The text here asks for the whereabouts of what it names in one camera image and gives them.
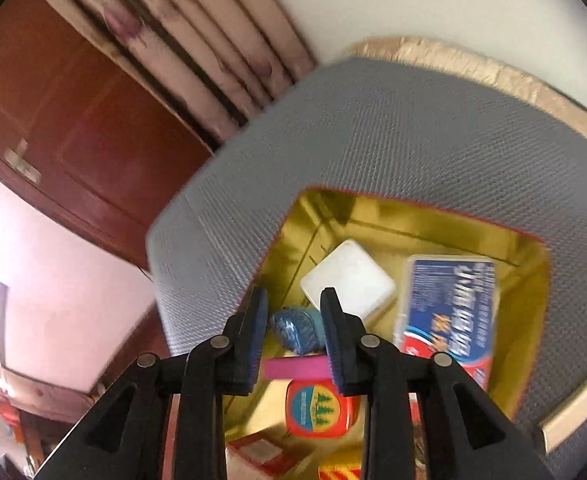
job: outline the blue and yellow circular label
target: blue and yellow circular label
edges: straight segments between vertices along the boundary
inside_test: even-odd
[[[322,433],[333,428],[340,418],[340,402],[326,386],[302,388],[291,402],[293,420],[301,428]]]

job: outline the triangular cutout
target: triangular cutout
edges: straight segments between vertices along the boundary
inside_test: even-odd
[[[462,384],[453,387],[464,427],[467,430],[467,438],[471,447],[481,447],[497,444],[505,438],[505,434],[491,421],[487,413],[476,403],[467,388]]]
[[[125,422],[136,394],[136,387],[125,388],[119,397],[103,415],[96,426],[87,436],[88,446],[97,447],[104,451],[115,453],[120,448],[120,441],[125,430]]]

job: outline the pink wall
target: pink wall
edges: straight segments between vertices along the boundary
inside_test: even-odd
[[[0,183],[6,366],[88,392],[154,302],[137,268],[88,243]]]

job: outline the red wooden door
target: red wooden door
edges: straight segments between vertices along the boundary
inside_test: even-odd
[[[146,267],[147,229],[209,156],[44,0],[2,5],[0,180],[31,205]]]

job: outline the purple object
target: purple object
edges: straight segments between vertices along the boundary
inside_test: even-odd
[[[305,355],[267,359],[263,368],[267,381],[299,379],[315,381],[331,379],[329,358],[326,355]]]

